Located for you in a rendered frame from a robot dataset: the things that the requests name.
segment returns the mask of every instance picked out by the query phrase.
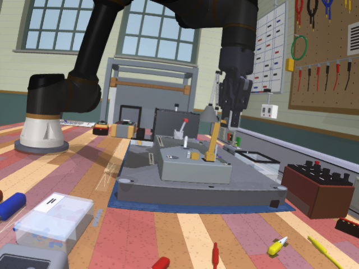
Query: green ring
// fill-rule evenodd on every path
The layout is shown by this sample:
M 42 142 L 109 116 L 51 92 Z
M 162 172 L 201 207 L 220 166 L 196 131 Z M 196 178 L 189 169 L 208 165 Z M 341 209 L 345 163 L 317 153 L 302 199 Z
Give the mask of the green ring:
M 295 42 L 297 41 L 298 38 L 304 38 L 304 40 L 305 40 L 305 50 L 304 50 L 304 53 L 303 53 L 302 57 L 300 57 L 300 58 L 295 58 L 294 55 L 293 55 L 293 47 L 294 47 L 294 44 L 295 44 Z M 299 60 L 303 59 L 305 53 L 307 52 L 307 48 L 308 48 L 308 41 L 307 41 L 307 39 L 305 38 L 305 36 L 300 35 L 300 36 L 296 37 L 295 40 L 294 40 L 293 43 L 292 43 L 292 57 L 293 57 L 293 59 L 296 60 L 296 61 L 299 61 Z

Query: window frame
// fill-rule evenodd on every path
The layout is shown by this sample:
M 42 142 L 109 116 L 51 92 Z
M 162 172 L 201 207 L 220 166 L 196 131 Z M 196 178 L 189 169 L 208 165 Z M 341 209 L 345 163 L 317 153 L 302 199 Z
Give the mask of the window frame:
M 198 48 L 199 48 L 199 43 L 200 43 L 200 29 L 195 29 L 193 42 L 189 42 L 189 41 L 185 41 L 185 40 L 180 40 L 181 30 L 182 30 L 181 27 L 179 27 L 180 29 L 179 29 L 179 32 L 178 32 L 178 38 L 177 38 L 177 40 L 176 40 L 176 39 L 169 39 L 169 38 L 162 38 L 162 37 L 160 36 L 160 33 L 161 33 L 161 30 L 162 30 L 163 19 L 164 19 L 164 18 L 174 19 L 174 17 L 173 17 L 173 16 L 167 16 L 167 15 L 164 14 L 165 6 L 163 6 L 163 12 L 162 12 L 161 15 L 159 15 L 159 14 L 154 14 L 154 13 L 145 13 L 146 6 L 147 6 L 148 1 L 149 1 L 149 0 L 146 0 L 146 1 L 145 1 L 144 11 L 143 11 L 143 12 L 131 11 L 131 13 L 133 13 L 133 14 L 142 15 L 141 25 L 140 25 L 140 30 L 139 30 L 139 34 L 138 34 L 138 35 L 126 34 L 127 23 L 128 23 L 128 18 L 129 18 L 129 16 L 130 16 L 130 8 L 131 8 L 131 5 L 126 6 L 125 9 L 123 10 L 121 27 L 120 27 L 120 29 L 119 29 L 119 36 L 118 36 L 117 47 L 116 47 L 116 55 L 117 55 L 117 56 L 126 56 L 126 57 L 141 57 L 141 58 L 148 58 L 148 59 L 158 59 L 158 60 L 172 61 L 172 62 L 178 62 L 178 63 L 197 64 Z M 161 18 L 159 35 L 158 35 L 157 37 L 147 36 L 147 35 L 141 35 L 142 26 L 143 26 L 143 22 L 144 22 L 145 15 L 156 16 L 156 17 L 160 17 L 160 18 Z M 124 53 L 122 53 L 123 43 L 124 43 L 124 41 L 125 41 L 125 36 L 138 37 L 136 54 L 124 54 Z M 152 56 L 145 56 L 145 55 L 138 55 L 138 51 L 139 51 L 139 47 L 140 47 L 140 38 L 141 38 L 141 37 L 143 37 L 143 38 L 157 39 L 157 40 L 158 40 L 158 42 L 157 42 L 157 48 L 156 48 L 156 55 L 158 55 L 159 43 L 160 43 L 159 41 L 160 41 L 160 40 L 175 41 L 175 42 L 177 42 L 175 59 L 161 58 L 161 57 L 152 57 Z M 191 60 L 190 60 L 189 62 L 188 62 L 188 61 L 177 60 L 178 49 L 179 49 L 179 47 L 180 47 L 180 46 L 179 46 L 179 43 L 186 43 L 186 44 L 191 44 L 191 45 L 192 45 L 192 55 L 191 55 Z
M 25 51 L 32 51 L 32 52 L 68 52 L 68 53 L 78 53 L 79 50 L 72 50 L 72 49 L 69 49 L 69 50 L 64 50 L 64 49 L 55 49 L 56 47 L 56 40 L 57 40 L 57 35 L 58 33 L 60 32 L 63 32 L 63 33 L 73 33 L 72 34 L 72 38 L 71 38 L 71 44 L 70 44 L 70 48 L 73 46 L 73 40 L 75 39 L 75 34 L 74 33 L 85 33 L 85 31 L 79 31 L 79 30 L 75 30 L 75 27 L 77 25 L 77 22 L 79 20 L 79 15 L 80 15 L 80 12 L 79 10 L 88 10 L 88 11 L 93 11 L 94 9 L 94 6 L 93 8 L 81 8 L 81 4 L 82 4 L 82 0 L 80 0 L 79 2 L 79 7 L 78 8 L 73 8 L 73 7 L 63 7 L 63 5 L 65 4 L 65 0 L 62 0 L 62 5 L 61 7 L 47 7 L 48 3 L 48 0 L 45 0 L 45 5 L 44 7 L 34 7 L 34 4 L 35 4 L 35 0 L 30 0 L 30 3 L 29 3 L 29 8 L 28 8 L 28 11 L 27 11 L 27 16 L 26 16 L 26 21 L 25 21 L 25 27 L 24 27 L 24 33 L 22 35 L 22 41 L 21 41 L 21 46 L 20 46 L 20 50 L 25 50 Z M 34 9 L 43 9 L 43 10 L 60 10 L 60 13 L 59 13 L 59 19 L 57 21 L 57 26 L 56 26 L 56 29 L 54 30 L 44 30 L 44 32 L 55 32 L 55 37 L 54 37 L 54 43 L 53 43 L 53 48 L 52 49 L 39 49 L 39 43 L 40 43 L 40 38 L 41 38 L 41 32 L 42 32 L 42 26 L 43 26 L 43 23 L 44 23 L 44 17 L 45 17 L 45 12 L 43 12 L 42 14 L 42 18 L 41 18 L 41 23 L 40 23 L 40 28 L 38 29 L 38 32 L 39 32 L 39 35 L 38 35 L 38 41 L 37 41 L 37 44 L 36 44 L 36 49 L 30 49 L 30 48 L 26 48 L 26 42 L 27 42 L 27 35 L 30 31 L 29 27 L 30 27 L 30 21 L 31 21 L 31 16 L 32 16 L 32 13 L 33 13 L 33 10 Z M 73 30 L 59 30 L 59 25 L 60 25 L 60 22 L 61 22 L 61 16 L 62 16 L 62 11 L 63 10 L 77 10 L 77 14 L 76 14 L 76 20 L 75 20 L 75 25 L 73 27 Z

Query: window pane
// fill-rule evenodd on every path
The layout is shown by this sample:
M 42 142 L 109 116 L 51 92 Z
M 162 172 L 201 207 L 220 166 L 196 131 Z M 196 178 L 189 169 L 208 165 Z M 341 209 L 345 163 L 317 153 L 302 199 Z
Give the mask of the window pane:
M 163 13 L 163 6 L 161 4 L 147 0 L 146 13 L 161 14 Z
M 30 20 L 30 29 L 40 29 L 41 18 L 43 17 L 44 10 L 33 10 Z
M 45 0 L 35 0 L 34 7 L 44 7 Z
M 135 55 L 138 39 L 139 38 L 135 36 L 125 36 L 125 40 L 123 41 L 122 53 Z
M 177 60 L 190 62 L 192 57 L 192 45 L 180 43 L 178 48 Z
M 39 37 L 39 32 L 29 31 L 29 33 L 27 34 L 27 41 L 25 48 L 36 49 L 36 45 L 38 44 L 38 37 Z
M 72 50 L 80 50 L 82 40 L 84 39 L 85 33 L 76 33 L 73 39 Z
M 178 22 L 173 18 L 164 18 L 162 23 L 162 38 L 178 39 L 178 32 L 180 26 Z
M 143 12 L 145 6 L 145 0 L 136 0 L 131 3 L 130 11 Z
M 63 10 L 59 30 L 73 30 L 75 28 L 77 10 Z
M 141 35 L 158 36 L 161 17 L 145 15 Z
M 152 38 L 141 38 L 139 55 L 155 57 L 157 41 L 158 41 L 157 39 L 152 39 Z
M 140 33 L 142 15 L 130 14 L 127 21 L 126 33 L 138 35 Z
M 65 0 L 63 7 L 79 7 L 80 0 Z
M 174 17 L 174 12 L 172 10 L 169 10 L 168 8 L 164 9 L 164 14 L 166 16 L 173 16 Z
M 48 7 L 61 7 L 62 0 L 49 0 L 47 2 Z
M 52 49 L 54 45 L 55 32 L 42 32 L 39 49 Z
M 161 40 L 159 42 L 157 57 L 174 60 L 176 57 L 176 47 L 177 42 Z
M 59 14 L 60 14 L 60 10 L 46 10 L 43 29 L 55 30 L 57 27 Z
M 195 29 L 181 29 L 181 40 L 193 42 L 193 37 L 195 36 Z
M 92 11 L 89 10 L 81 10 L 79 14 L 79 20 L 77 21 L 76 30 L 78 31 L 86 31 L 88 27 L 89 20 L 91 17 Z
M 70 50 L 72 33 L 60 32 L 57 34 L 55 49 Z
M 94 1 L 93 0 L 82 0 L 81 8 L 93 8 Z

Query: yellow screwdriver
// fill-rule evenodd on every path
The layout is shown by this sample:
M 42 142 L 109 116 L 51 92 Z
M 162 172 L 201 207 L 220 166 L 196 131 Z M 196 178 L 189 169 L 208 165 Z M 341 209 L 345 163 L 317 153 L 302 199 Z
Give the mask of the yellow screwdriver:
M 309 240 L 312 241 L 314 247 L 316 247 L 322 254 L 324 254 L 324 256 L 326 256 L 328 259 L 330 259 L 330 261 L 333 262 L 335 264 L 335 266 L 337 266 L 339 269 L 343 269 L 342 266 L 340 266 L 333 258 L 331 258 L 331 256 L 329 256 L 327 254 L 326 249 L 317 240 L 314 240 L 309 235 L 308 235 L 308 238 L 309 238 Z
M 267 253 L 271 256 L 275 255 L 278 251 L 280 251 L 280 249 L 282 248 L 282 246 L 286 243 L 288 237 L 284 237 L 283 239 L 275 242 L 273 245 L 271 245 L 268 248 Z

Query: striped wooden table surface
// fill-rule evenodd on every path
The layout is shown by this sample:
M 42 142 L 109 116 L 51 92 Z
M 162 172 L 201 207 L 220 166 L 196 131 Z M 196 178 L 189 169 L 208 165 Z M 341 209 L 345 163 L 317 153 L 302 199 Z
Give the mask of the striped wooden table surface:
M 14 149 L 23 125 L 0 127 L 0 190 L 4 200 L 16 192 L 27 198 L 24 208 L 8 221 L 0 221 L 0 247 L 16 243 L 14 223 L 58 192 L 93 200 L 94 213 L 103 210 L 98 225 L 90 224 L 68 255 L 70 269 L 150 269 L 162 256 L 171 260 L 169 268 L 210 269 L 214 242 L 219 248 L 219 269 L 335 269 L 308 235 L 343 268 L 359 268 L 359 239 L 335 230 L 336 220 L 310 220 L 298 210 L 206 215 L 107 208 L 130 140 L 95 136 L 91 128 L 63 126 L 70 144 L 67 152 L 26 154 Z M 199 139 L 210 137 L 199 135 Z M 270 258 L 268 247 L 285 236 L 289 245 Z

